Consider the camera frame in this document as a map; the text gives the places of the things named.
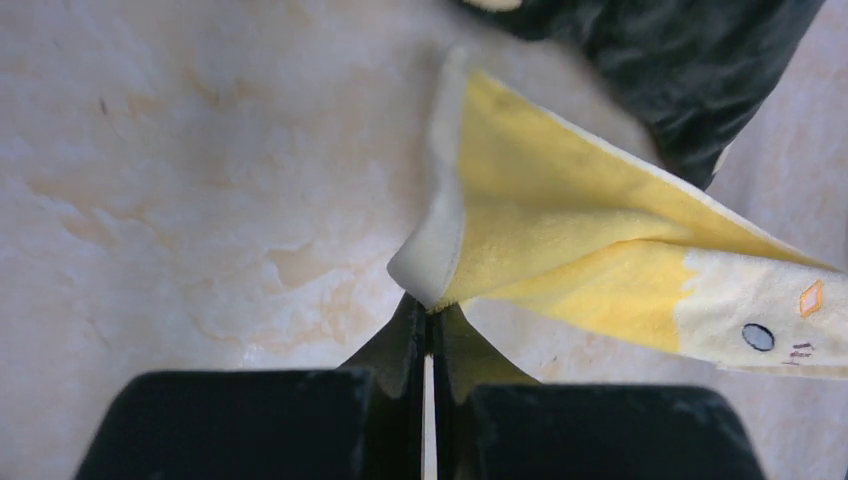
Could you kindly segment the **pale yellow cream towel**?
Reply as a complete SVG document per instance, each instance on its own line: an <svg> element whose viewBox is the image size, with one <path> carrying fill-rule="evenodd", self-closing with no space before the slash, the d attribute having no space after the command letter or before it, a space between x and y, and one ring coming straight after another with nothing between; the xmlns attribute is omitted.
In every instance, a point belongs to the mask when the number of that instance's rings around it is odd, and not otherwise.
<svg viewBox="0 0 848 480"><path fill-rule="evenodd" d="M502 299L723 369L846 377L845 272L460 48L445 55L426 144L430 202L388 265L425 307Z"/></svg>

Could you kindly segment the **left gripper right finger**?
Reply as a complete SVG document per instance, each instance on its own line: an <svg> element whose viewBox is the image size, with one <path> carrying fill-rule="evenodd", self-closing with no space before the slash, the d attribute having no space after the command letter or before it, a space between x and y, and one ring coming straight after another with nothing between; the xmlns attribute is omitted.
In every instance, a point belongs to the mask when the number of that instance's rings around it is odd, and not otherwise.
<svg viewBox="0 0 848 480"><path fill-rule="evenodd" d="M696 386L549 384L452 306L431 318L441 479L760 479L745 429Z"/></svg>

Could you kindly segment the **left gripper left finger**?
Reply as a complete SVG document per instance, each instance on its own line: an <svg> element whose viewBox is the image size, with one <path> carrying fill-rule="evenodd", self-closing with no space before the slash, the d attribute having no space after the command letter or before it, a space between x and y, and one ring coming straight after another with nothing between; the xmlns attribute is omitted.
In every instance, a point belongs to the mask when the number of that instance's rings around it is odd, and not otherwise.
<svg viewBox="0 0 848 480"><path fill-rule="evenodd" d="M79 479L419 479L426 313L404 296L333 369L156 371L114 398Z"/></svg>

